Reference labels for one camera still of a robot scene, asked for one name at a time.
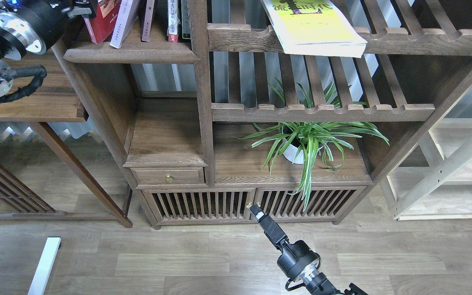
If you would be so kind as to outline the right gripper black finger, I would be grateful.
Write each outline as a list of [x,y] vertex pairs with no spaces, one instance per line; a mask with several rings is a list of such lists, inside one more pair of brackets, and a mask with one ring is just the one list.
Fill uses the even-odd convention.
[[270,215],[264,213],[257,204],[252,204],[248,209],[263,229],[270,243],[277,248],[277,250],[283,250],[283,243],[288,241],[288,237],[278,223],[275,222]]

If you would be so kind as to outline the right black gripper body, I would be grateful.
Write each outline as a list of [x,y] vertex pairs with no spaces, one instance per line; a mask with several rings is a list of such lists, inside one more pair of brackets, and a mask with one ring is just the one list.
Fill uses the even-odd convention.
[[302,285],[321,285],[322,273],[319,271],[321,257],[302,240],[289,243],[287,236],[277,238],[275,246],[281,250],[278,266],[288,277],[286,285],[301,280]]

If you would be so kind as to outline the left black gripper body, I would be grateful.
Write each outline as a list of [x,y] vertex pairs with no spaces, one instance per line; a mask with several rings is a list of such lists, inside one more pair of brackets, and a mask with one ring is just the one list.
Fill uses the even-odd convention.
[[94,18],[97,0],[0,0],[0,26],[25,49],[44,54],[76,16]]

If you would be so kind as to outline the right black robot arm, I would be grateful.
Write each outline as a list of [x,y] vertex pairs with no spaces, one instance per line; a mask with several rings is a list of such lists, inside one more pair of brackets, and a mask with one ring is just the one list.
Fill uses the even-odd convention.
[[288,277],[285,285],[287,291],[305,287],[311,295],[365,295],[366,292],[355,284],[341,292],[319,271],[322,259],[313,252],[305,241],[290,243],[286,233],[258,204],[247,204],[247,209],[256,218],[269,241],[281,251],[277,260],[278,266]]

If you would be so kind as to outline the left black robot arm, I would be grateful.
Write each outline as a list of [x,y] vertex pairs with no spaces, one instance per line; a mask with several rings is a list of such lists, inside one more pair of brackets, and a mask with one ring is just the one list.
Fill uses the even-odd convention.
[[32,95],[47,76],[43,66],[11,69],[4,58],[44,54],[76,16],[94,18],[96,0],[0,0],[0,105]]

